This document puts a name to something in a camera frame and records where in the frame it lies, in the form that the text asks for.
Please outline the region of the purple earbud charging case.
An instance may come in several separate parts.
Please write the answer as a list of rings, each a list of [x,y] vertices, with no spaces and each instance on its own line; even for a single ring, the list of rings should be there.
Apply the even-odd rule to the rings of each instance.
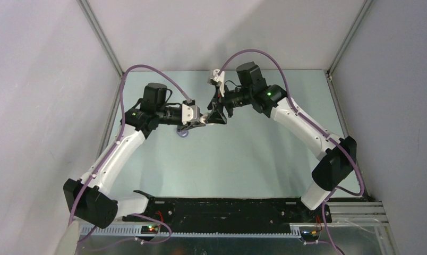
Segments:
[[[181,138],[186,138],[189,135],[188,131],[176,131],[176,133]]]

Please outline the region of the white earbud charging case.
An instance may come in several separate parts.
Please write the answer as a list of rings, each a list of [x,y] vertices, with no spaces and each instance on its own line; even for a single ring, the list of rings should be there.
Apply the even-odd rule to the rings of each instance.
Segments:
[[[203,124],[208,124],[208,122],[209,122],[209,113],[205,113],[205,114],[203,114],[203,115],[200,117],[199,121],[200,121],[201,123],[203,123]]]

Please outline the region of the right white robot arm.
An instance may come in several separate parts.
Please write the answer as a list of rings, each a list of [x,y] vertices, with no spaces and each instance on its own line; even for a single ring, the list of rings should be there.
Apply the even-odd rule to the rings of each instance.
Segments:
[[[352,137],[342,138],[327,131],[312,120],[279,85],[268,85],[254,62],[237,69],[240,84],[233,90],[226,86],[225,75],[213,70],[208,83],[216,87],[204,116],[205,124],[226,124],[234,108],[251,105],[253,109],[288,128],[309,148],[319,161],[312,171],[312,183],[301,196],[297,215],[304,222],[313,221],[318,207],[356,168],[357,142]]]

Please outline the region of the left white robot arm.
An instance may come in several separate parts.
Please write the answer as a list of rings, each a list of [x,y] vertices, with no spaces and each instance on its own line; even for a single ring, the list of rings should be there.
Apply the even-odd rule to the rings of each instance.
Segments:
[[[125,163],[159,125],[175,125],[182,131],[200,119],[195,101],[170,103],[171,95],[166,85],[146,85],[142,98],[123,112],[117,135],[91,169],[79,179],[70,178],[64,183],[71,219],[78,217],[100,229],[131,214],[146,222],[154,219],[156,206],[146,195],[134,191],[123,199],[111,199],[109,194]]]

